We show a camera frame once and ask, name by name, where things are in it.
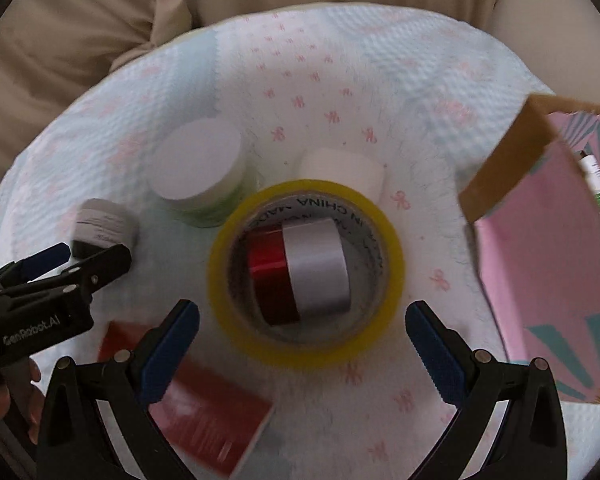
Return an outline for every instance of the blue gripper pad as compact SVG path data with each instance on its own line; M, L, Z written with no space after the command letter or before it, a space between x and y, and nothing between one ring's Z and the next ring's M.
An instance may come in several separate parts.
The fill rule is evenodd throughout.
M158 335L154 348L139 370L136 390L143 406L162 399L200 327L198 306L189 300L180 300L162 324L147 336Z
M24 258L20 267L20 277L25 282L30 282L67 263L70 257L71 249L67 244L56 244Z
M466 399L466 376L444 341L448 329L424 301L414 301L404 314L407 335L447 404L460 408Z

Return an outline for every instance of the brown cardboard flap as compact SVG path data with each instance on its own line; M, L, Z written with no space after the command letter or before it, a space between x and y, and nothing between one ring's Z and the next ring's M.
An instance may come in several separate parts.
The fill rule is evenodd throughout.
M600 114L600 105L548 94L529 95L507 133L458 197L469 223L501 202L557 137L547 117L553 112ZM574 166L581 171L575 160Z

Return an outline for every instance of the tablecloth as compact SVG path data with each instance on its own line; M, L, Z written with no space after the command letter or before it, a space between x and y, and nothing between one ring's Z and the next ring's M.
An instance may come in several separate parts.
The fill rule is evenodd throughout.
M457 194L538 91L549 89L488 34L424 10L368 5L236 18L118 70L59 116L0 185L0 266L69 241L88 198L122 203L141 223L131 272L94 298L96 327L36 356L45 380L62 355L94 360L109 320L158 323L189 298L202 312L190 354L276 403L237 478L407 477L454 409L410 345L404 310L375 346L339 367L280 370L240 354L206 298L205 263L218 231L178 222L148 187L148 161L177 126L215 116L249 139L261 186L292 178L302 153L318 146L380 160L380 207L405 253L402 304L426 300L472 348L503 360ZM600 456L600 406L564 402L563 410L569 478L579 480ZM502 407L467 473L484 458L501 415ZM213 477L191 466L199 478Z

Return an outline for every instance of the human hand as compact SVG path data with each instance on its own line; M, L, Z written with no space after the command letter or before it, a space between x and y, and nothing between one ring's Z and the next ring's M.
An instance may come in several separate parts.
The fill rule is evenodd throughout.
M29 371L31 380L34 383L39 383L42 378L40 368L29 359ZM6 384L0 385L0 419L3 418L9 411L11 397ZM38 443L38 433L40 432L40 418L42 418L42 407L45 403L45 396L40 389L34 384L31 385L31 396L29 399L29 438L34 444Z

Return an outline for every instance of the white sponge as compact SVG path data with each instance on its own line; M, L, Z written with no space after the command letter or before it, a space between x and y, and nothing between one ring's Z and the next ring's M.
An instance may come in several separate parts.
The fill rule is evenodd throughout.
M384 182L384 167L359 153L318 148L300 161L298 178L329 180L355 189L371 202L378 203Z

